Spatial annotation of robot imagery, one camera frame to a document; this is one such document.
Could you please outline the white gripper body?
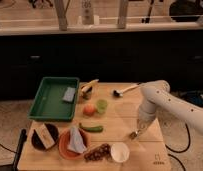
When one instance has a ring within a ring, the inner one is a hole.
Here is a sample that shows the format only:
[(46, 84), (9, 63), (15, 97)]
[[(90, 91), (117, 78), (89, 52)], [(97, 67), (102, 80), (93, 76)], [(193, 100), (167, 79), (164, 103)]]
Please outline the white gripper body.
[(137, 132), (144, 133), (156, 119), (155, 114), (140, 113), (137, 118)]

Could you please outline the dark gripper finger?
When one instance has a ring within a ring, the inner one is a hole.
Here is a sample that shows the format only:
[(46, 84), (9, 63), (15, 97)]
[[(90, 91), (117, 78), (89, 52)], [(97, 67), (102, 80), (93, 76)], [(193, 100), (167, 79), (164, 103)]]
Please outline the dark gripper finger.
[(131, 132), (131, 134), (129, 135), (131, 140), (134, 140), (135, 138), (140, 136), (140, 131), (133, 131)]

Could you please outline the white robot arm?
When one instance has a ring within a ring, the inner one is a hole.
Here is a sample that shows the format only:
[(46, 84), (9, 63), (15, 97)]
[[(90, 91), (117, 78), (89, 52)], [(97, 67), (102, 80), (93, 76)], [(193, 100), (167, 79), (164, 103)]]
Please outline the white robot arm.
[(130, 138), (142, 136), (156, 119), (156, 110), (160, 106), (178, 119), (192, 126), (203, 135), (203, 109), (170, 94), (170, 85), (165, 80), (139, 84), (143, 100), (138, 107), (137, 128)]

